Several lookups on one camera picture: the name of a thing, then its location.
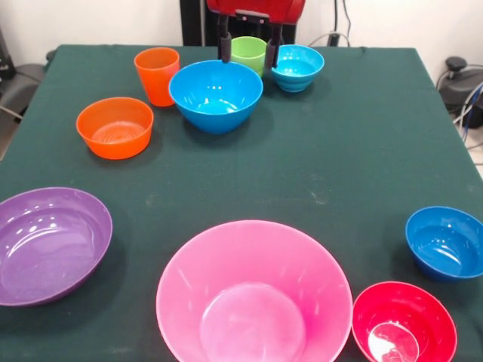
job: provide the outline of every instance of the green tablecloth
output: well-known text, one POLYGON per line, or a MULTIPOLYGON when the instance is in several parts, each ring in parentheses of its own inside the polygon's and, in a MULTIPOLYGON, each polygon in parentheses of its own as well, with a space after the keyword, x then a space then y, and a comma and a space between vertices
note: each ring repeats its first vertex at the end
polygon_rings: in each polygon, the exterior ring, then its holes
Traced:
MULTIPOLYGON (((354 297, 386 280, 425 288, 456 321, 456 360, 483 360, 482 279, 431 282, 405 244, 405 221, 420 207, 450 205, 483 219, 483 183, 416 51, 323 49, 314 84, 291 95, 265 81, 238 130, 202 133, 174 107, 155 109, 149 148, 104 161, 75 119, 101 98, 146 100, 133 65, 144 48, 60 47, 0 164, 0 200, 72 186, 100 198, 115 226, 106 258, 73 294, 0 308, 1 361, 174 360, 155 319, 159 277, 192 236, 234 219, 313 236, 342 265, 354 297)), ((182 66, 216 56, 213 48, 179 52, 182 66)), ((352 337, 339 360, 364 360, 352 337)))

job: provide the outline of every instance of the orange cup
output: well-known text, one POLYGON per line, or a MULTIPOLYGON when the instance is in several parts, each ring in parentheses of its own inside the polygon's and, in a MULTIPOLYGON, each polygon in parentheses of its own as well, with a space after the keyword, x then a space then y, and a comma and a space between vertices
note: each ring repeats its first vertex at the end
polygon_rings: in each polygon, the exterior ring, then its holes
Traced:
POLYGON ((151 48, 134 58, 139 78, 151 104, 157 107, 174 105, 169 95, 169 82, 180 70, 180 55, 171 48, 151 48))
POLYGON ((94 154, 122 160, 148 146, 153 123, 154 114, 147 104, 115 97, 86 107, 77 117, 77 131, 94 154))

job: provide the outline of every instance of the red robot arm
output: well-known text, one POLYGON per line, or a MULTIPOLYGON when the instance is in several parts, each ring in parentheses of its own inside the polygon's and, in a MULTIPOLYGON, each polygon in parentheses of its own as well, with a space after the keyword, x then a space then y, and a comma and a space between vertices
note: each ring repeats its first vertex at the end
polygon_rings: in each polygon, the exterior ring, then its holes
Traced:
POLYGON ((266 46, 265 67, 277 66, 281 28, 296 24, 302 14, 305 0, 207 0, 208 8, 219 14, 218 58, 228 62, 231 54, 229 17, 272 24, 272 38, 266 46))

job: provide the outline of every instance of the pink bowl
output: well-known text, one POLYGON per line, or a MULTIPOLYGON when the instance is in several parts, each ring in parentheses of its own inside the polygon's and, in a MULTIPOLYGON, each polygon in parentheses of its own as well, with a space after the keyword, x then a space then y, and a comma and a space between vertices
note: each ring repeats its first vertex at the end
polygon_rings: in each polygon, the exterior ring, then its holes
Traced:
POLYGON ((425 290, 397 281, 372 285, 357 297, 352 332, 373 362, 449 362, 457 347, 445 307, 425 290))
POLYGON ((156 295, 161 334, 182 362, 333 361, 352 321, 342 269, 311 237, 267 221, 195 236, 156 295))

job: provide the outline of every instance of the purple bowl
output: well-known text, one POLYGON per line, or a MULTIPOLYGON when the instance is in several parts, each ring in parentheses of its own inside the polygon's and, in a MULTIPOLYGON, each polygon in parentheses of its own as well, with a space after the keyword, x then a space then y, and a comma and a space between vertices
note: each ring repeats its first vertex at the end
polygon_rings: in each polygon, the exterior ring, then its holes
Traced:
POLYGON ((52 302, 94 271, 112 236, 109 211, 93 195, 52 187, 0 203, 0 305, 52 302))

